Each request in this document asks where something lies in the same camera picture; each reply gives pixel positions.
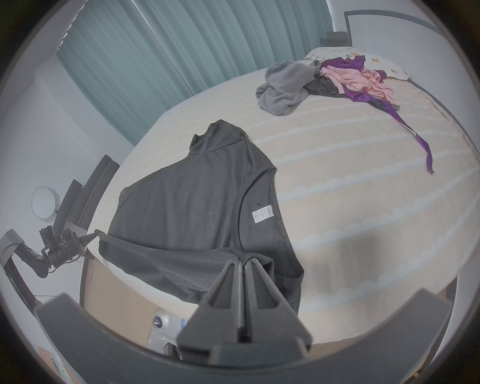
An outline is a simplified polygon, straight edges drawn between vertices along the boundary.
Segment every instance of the beige bed sheet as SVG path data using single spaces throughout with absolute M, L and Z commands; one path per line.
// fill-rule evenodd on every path
M 287 116 L 256 103 L 264 70 L 217 85 L 166 112 L 108 186 L 90 231 L 107 232 L 120 191 L 185 157 L 194 134 L 224 119 L 247 132 L 278 168 L 279 208 L 305 269 L 299 318 L 314 343 L 356 337 L 419 288 L 438 293 L 479 242 L 480 167 L 461 129 L 412 84 L 395 79 L 399 114 L 349 99 L 309 96 Z M 196 305 L 158 291 L 90 251 L 120 280 L 188 319 Z

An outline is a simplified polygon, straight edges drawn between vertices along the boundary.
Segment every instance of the curtain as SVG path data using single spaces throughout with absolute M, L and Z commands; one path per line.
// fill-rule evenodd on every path
M 303 59 L 326 45 L 327 31 L 325 0 L 89 0 L 57 55 L 87 99 L 137 144 L 181 101 Z

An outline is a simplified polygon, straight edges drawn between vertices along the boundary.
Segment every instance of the pink garment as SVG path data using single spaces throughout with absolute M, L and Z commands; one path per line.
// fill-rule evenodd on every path
M 319 75 L 326 76 L 332 80 L 341 95 L 345 93 L 342 87 L 343 84 L 350 91 L 367 92 L 377 99 L 395 104 L 393 89 L 380 82 L 382 78 L 377 71 L 362 69 L 360 72 L 356 69 L 336 68 L 329 65 L 323 67 Z

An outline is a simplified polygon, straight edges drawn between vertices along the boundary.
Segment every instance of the clothing label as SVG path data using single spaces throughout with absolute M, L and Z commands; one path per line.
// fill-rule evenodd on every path
M 258 211 L 252 212 L 252 215 L 255 224 L 274 216 L 271 205 L 267 205 L 266 207 L 260 208 Z

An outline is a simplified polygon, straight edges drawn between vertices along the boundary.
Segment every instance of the curtain fold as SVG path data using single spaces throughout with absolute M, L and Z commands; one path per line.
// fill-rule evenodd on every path
M 181 101 L 303 59 L 332 30 L 325 0 L 89 0 L 57 56 L 94 107 L 137 144 Z

